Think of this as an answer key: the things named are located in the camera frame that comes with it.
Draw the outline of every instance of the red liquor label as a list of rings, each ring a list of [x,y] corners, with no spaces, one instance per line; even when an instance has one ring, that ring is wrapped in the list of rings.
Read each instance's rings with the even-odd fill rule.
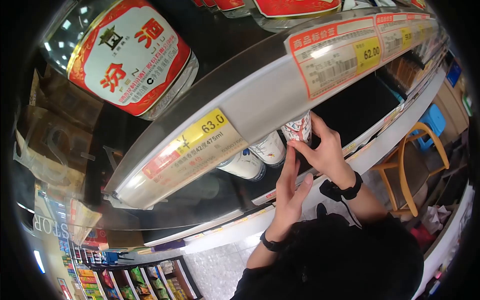
[[[337,9],[340,0],[253,0],[265,17],[291,17]]]
[[[245,6],[242,0],[214,0],[218,8],[222,11],[231,11]]]
[[[190,48],[145,0],[123,0],[92,24],[70,58],[68,79],[139,116],[180,75]]]

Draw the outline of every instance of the can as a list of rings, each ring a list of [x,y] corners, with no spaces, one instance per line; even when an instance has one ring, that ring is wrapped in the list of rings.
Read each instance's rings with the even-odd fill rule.
[[[266,172],[263,161],[248,148],[221,162],[217,168],[250,181],[262,179]]]
[[[276,130],[261,140],[251,144],[250,150],[264,163],[277,167],[284,163],[287,151]]]
[[[310,118],[310,111],[307,110],[301,116],[287,122],[281,127],[281,130],[287,141],[302,141],[310,146],[312,144],[312,119]]]

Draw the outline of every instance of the shoe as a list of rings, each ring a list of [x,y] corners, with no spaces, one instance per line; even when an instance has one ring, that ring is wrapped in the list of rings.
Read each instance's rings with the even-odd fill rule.
[[[327,215],[327,209],[325,208],[325,205],[323,203],[317,204],[317,219],[321,216],[326,216]]]

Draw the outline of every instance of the barcode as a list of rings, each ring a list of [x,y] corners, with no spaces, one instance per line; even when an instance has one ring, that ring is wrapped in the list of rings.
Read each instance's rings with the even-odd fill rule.
[[[401,42],[402,42],[402,38],[396,38],[393,41],[385,42],[387,52],[390,53],[392,51],[395,51],[396,48],[400,46]]]
[[[315,81],[323,83],[328,79],[334,78],[340,73],[343,73],[346,70],[350,70],[351,68],[354,68],[356,66],[357,66],[356,57],[346,61],[337,61],[335,66],[328,68],[324,71],[318,72],[317,73],[318,78]]]

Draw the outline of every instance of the black wristband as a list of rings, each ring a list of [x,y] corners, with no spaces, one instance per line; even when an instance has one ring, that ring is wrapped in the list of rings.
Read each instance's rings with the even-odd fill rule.
[[[325,180],[320,186],[320,192],[328,198],[337,202],[340,202],[342,200],[342,196],[345,198],[345,200],[351,200],[357,197],[357,193],[359,192],[362,183],[363,180],[360,174],[355,172],[355,185],[353,187],[341,190],[333,182]]]

